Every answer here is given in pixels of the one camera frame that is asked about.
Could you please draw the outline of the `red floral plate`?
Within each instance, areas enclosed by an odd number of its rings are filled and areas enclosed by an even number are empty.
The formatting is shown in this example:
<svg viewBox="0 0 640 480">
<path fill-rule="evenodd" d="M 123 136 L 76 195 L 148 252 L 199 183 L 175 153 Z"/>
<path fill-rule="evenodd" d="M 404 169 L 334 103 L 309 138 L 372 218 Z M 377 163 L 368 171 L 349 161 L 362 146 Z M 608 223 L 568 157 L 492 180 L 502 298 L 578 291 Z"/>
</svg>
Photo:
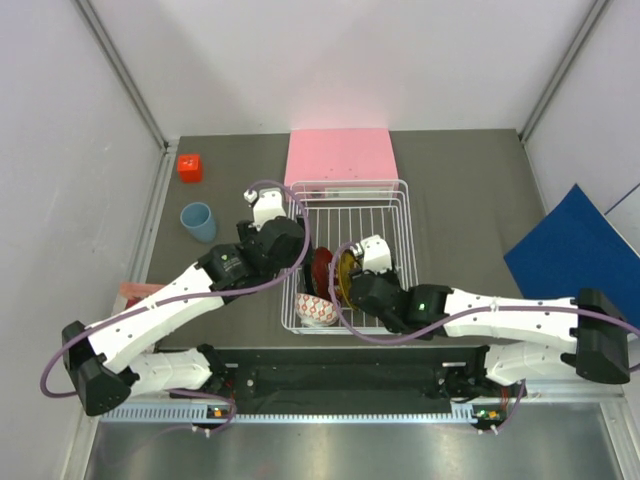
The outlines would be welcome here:
<svg viewBox="0 0 640 480">
<path fill-rule="evenodd" d="M 329 267 L 333 259 L 332 252 L 326 247 L 318 247 L 314 251 L 311 263 L 311 278 L 315 295 L 330 301 Z"/>
</svg>

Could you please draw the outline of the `yellow patterned plate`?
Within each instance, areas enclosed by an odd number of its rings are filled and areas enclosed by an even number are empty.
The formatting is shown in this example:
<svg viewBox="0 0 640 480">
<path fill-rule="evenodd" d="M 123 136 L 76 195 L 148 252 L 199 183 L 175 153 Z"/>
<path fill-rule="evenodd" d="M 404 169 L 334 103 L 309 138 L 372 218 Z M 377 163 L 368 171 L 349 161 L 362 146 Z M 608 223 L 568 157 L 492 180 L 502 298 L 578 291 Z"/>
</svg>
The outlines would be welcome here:
<svg viewBox="0 0 640 480">
<path fill-rule="evenodd" d="M 361 272 L 361 264 L 350 250 L 341 254 L 338 260 L 337 273 L 335 274 L 335 279 L 337 280 L 335 293 L 337 294 L 340 304 L 352 311 L 359 310 L 359 307 L 351 301 L 350 297 L 352 276 L 360 274 Z"/>
</svg>

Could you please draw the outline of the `light blue plastic cup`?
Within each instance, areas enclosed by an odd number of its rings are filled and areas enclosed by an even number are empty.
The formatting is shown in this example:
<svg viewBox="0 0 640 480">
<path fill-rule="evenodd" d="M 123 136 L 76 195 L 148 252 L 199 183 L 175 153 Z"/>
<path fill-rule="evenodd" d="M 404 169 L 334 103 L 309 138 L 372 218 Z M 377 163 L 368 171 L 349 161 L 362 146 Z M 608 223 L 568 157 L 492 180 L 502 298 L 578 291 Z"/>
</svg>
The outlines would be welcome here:
<svg viewBox="0 0 640 480">
<path fill-rule="evenodd" d="M 217 234 L 217 226 L 210 207 L 203 202 L 186 205 L 180 213 L 182 226 L 201 243 L 211 243 Z"/>
</svg>

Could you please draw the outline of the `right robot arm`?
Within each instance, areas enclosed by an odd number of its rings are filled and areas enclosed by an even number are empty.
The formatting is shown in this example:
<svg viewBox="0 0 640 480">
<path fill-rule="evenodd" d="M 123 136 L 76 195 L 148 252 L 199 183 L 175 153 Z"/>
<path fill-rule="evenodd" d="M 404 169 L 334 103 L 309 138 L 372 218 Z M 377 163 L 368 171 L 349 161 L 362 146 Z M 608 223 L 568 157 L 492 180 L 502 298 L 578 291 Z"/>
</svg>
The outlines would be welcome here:
<svg viewBox="0 0 640 480">
<path fill-rule="evenodd" d="M 387 242 L 378 235 L 349 246 L 344 272 L 351 305 L 411 339 L 484 337 L 479 375 L 510 386 L 520 380 L 582 378 L 629 382 L 630 326 L 599 290 L 575 297 L 526 300 L 481 295 L 445 285 L 403 287 Z"/>
</svg>

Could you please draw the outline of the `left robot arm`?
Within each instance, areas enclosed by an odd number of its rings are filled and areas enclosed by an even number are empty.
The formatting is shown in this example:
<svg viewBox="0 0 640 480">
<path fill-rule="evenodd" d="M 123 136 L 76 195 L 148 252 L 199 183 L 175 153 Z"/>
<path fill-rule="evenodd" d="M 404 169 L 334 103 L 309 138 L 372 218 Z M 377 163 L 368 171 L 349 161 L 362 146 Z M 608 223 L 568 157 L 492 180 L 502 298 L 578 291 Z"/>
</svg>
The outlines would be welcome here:
<svg viewBox="0 0 640 480">
<path fill-rule="evenodd" d="M 213 346 L 148 349 L 197 317 L 271 288 L 297 270 L 310 246 L 309 220 L 304 209 L 288 217 L 286 196 L 279 188 L 246 191 L 253 218 L 238 223 L 238 242 L 212 247 L 120 314 L 90 325 L 75 321 L 62 330 L 64 367 L 87 415 L 159 391 L 204 397 L 228 390 L 229 370 Z"/>
</svg>

